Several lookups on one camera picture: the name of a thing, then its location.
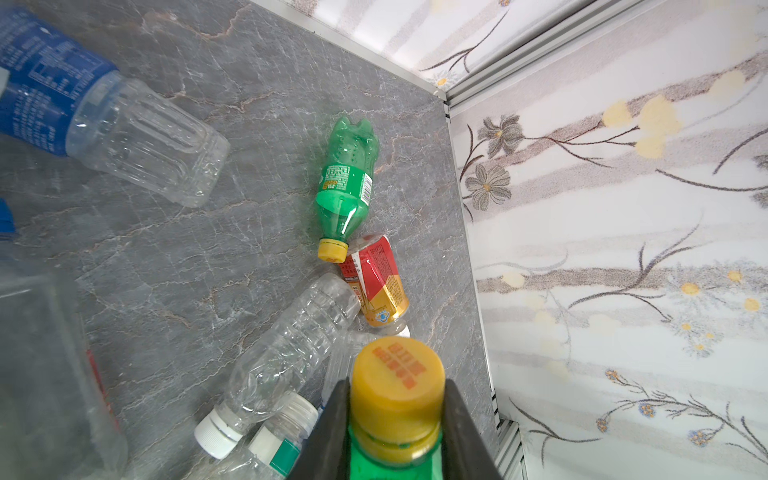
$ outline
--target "floral wallpaper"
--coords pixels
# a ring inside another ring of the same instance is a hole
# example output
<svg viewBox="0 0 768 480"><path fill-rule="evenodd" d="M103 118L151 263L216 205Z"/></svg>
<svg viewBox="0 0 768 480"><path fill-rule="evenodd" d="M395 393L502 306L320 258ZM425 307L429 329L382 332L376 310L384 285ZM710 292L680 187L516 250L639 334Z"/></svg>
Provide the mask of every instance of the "floral wallpaper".
<svg viewBox="0 0 768 480"><path fill-rule="evenodd" d="M452 111L531 480L768 478L768 2L648 1Z"/></svg>
<svg viewBox="0 0 768 480"><path fill-rule="evenodd" d="M513 41L589 3L585 0L281 1L443 91L488 64Z"/></svg>

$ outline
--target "blue logo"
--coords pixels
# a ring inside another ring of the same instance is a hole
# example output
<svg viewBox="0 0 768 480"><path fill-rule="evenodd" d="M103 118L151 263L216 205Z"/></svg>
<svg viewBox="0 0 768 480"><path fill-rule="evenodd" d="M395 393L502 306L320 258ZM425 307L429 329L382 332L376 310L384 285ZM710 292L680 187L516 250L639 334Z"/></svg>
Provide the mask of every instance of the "blue logo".
<svg viewBox="0 0 768 480"><path fill-rule="evenodd" d="M387 312L386 310L382 310L381 312L378 312L376 314L376 319L381 323L386 323L386 321L389 319L389 312Z"/></svg>

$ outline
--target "green label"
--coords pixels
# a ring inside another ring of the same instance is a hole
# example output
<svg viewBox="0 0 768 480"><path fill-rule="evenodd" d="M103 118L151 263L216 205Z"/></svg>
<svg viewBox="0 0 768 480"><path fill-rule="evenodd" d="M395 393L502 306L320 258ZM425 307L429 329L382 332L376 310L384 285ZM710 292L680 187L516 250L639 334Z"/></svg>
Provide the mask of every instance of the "green label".
<svg viewBox="0 0 768 480"><path fill-rule="evenodd" d="M350 165L329 165L323 170L320 190L338 190L359 198L366 205L371 202L373 180L363 170Z"/></svg>
<svg viewBox="0 0 768 480"><path fill-rule="evenodd" d="M283 440L283 444L275 452L275 456L272 457L270 466L280 472L283 476L287 476L290 469L293 468L293 464L296 463L296 459L299 458L299 449L288 439Z"/></svg>

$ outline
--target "green plastic bottle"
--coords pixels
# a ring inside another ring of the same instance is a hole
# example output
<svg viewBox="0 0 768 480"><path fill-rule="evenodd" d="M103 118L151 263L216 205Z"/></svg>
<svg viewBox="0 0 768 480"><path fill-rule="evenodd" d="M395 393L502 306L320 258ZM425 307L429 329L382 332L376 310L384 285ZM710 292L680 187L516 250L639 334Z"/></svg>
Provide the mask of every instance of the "green plastic bottle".
<svg viewBox="0 0 768 480"><path fill-rule="evenodd" d="M328 159L315 202L323 228L317 249L321 260L343 263L347 239L368 217L373 189L373 165L379 156L379 139L371 122L353 124L341 117L328 141Z"/></svg>
<svg viewBox="0 0 768 480"><path fill-rule="evenodd" d="M387 336L355 360L350 480L442 480L445 370L427 345Z"/></svg>

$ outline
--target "gray marble surface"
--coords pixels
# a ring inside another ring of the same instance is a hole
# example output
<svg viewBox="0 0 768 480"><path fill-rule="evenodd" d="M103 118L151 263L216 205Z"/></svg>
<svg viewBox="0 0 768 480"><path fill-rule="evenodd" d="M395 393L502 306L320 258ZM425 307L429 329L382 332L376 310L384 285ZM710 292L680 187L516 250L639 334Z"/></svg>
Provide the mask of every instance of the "gray marble surface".
<svg viewBox="0 0 768 480"><path fill-rule="evenodd" d="M261 7L233 0L44 0L38 16L204 119L232 144L200 209L0 138L0 196L30 256L71 278L77 315L130 448L127 478L182 478L192 431L233 361L316 258L316 181L333 123L381 139L371 215L406 292L412 336L436 349L487 445L490 387L442 105ZM319 401L324 371L302 394Z"/></svg>

